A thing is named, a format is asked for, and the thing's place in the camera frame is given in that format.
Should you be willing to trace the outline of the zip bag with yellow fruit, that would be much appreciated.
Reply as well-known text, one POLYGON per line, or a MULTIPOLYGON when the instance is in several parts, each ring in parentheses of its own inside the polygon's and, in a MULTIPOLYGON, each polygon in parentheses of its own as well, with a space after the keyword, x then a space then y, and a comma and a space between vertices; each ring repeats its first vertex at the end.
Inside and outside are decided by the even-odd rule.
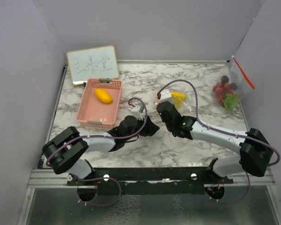
POLYGON ((170 93, 173 104, 180 113, 192 112, 192 98, 190 95, 178 91, 171 91, 170 93))

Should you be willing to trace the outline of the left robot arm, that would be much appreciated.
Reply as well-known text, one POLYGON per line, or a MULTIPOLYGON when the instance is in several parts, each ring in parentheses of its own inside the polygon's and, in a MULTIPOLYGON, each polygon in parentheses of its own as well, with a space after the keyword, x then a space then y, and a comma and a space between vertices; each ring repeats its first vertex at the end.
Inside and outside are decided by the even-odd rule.
POLYGON ((153 136, 160 128, 149 117, 138 120, 129 115, 120 124, 103 135, 81 135, 73 126, 46 143, 42 152, 47 165, 56 174, 70 173, 78 180, 89 185, 94 179, 94 169, 81 156, 87 151, 113 152, 121 149, 132 138, 153 136))

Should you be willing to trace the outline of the fake yellow mango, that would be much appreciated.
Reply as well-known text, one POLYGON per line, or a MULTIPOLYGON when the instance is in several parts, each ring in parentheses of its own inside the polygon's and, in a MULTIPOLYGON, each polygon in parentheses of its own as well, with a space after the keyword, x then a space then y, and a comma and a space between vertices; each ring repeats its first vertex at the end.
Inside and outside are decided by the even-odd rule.
POLYGON ((113 102, 112 97, 109 95, 109 93, 101 88, 95 89, 95 96, 96 98, 104 104, 111 104, 113 102))

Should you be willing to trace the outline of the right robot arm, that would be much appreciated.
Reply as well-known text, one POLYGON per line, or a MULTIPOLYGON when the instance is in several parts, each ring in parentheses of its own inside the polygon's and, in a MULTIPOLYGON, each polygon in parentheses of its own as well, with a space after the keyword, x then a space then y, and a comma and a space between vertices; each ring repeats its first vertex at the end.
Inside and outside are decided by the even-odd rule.
POLYGON ((217 183, 227 175, 241 172, 247 172, 256 177, 264 176, 273 151, 250 139, 252 137, 267 143, 259 130, 252 128, 249 132, 241 131, 240 134, 244 137, 235 137, 236 132, 228 135, 230 131, 228 129, 225 129, 223 133, 218 132, 207 124, 201 125, 195 117, 182 116, 168 101, 160 103, 156 110, 167 130, 174 137, 209 142, 236 153, 235 156, 222 159, 216 157, 211 161, 206 171, 206 179, 210 183, 217 183))

